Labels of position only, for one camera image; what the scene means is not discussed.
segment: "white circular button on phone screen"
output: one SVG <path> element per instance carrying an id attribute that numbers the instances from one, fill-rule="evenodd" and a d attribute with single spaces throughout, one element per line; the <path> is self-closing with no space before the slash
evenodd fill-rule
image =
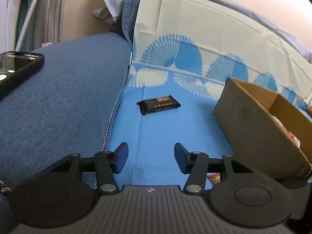
<path id="1" fill-rule="evenodd" d="M 7 75 L 0 75 L 0 81 L 5 79 L 7 77 Z"/>

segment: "open cardboard box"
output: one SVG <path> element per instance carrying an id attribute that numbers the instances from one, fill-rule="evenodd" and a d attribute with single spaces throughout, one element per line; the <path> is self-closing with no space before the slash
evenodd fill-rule
<path id="1" fill-rule="evenodd" d="M 310 175 L 312 123 L 280 94 L 229 78 L 213 114 L 242 162 L 272 178 Z M 300 140 L 300 149 L 272 115 Z"/>

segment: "blue fan pattern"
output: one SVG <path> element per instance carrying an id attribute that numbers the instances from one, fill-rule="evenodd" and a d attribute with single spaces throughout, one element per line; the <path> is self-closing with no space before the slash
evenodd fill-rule
<path id="1" fill-rule="evenodd" d="M 253 81 L 253 84 L 277 92 L 277 84 L 272 73 L 269 72 L 260 73 Z"/>
<path id="2" fill-rule="evenodd" d="M 202 55 L 199 48 L 183 35 L 169 34 L 154 40 L 144 51 L 141 62 L 145 64 L 186 70 L 202 74 Z"/>
<path id="3" fill-rule="evenodd" d="M 197 96 L 212 98 L 212 96 L 207 91 L 207 87 L 199 78 L 196 78 L 195 76 L 174 73 L 174 81 L 183 89 L 186 89 L 187 91 L 192 92 Z"/>
<path id="4" fill-rule="evenodd" d="M 280 94 L 292 104 L 294 103 L 294 98 L 296 97 L 296 91 L 294 90 L 293 87 L 291 86 L 284 87 Z"/>
<path id="5" fill-rule="evenodd" d="M 206 77 L 225 82 L 229 77 L 248 81 L 248 70 L 241 58 L 233 54 L 223 54 L 210 65 Z"/>
<path id="6" fill-rule="evenodd" d="M 297 100 L 294 105 L 295 105 L 295 107 L 297 107 L 298 109 L 301 109 L 301 110 L 305 110 L 305 107 L 306 107 L 305 101 L 303 99 Z"/>
<path id="7" fill-rule="evenodd" d="M 136 49 L 137 49 L 137 44 L 136 44 L 136 39 L 135 36 L 133 36 L 133 47 L 132 47 L 132 60 L 135 60 L 136 57 Z"/>

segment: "silver screw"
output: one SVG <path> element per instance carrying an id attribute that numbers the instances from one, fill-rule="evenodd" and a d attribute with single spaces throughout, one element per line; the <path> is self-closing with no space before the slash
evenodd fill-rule
<path id="1" fill-rule="evenodd" d="M 101 189 L 104 192 L 113 192 L 117 189 L 117 187 L 113 184 L 104 184 L 101 186 Z"/>
<path id="2" fill-rule="evenodd" d="M 188 190 L 189 192 L 200 192 L 202 188 L 199 185 L 188 185 L 186 187 L 186 190 Z"/>

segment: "black packaged snack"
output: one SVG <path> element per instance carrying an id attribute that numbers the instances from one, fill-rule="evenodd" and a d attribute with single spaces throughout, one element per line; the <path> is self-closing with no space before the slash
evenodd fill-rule
<path id="1" fill-rule="evenodd" d="M 143 115 L 178 108 L 181 106 L 171 95 L 167 97 L 142 100 L 138 102 L 137 105 L 140 107 L 141 114 Z"/>

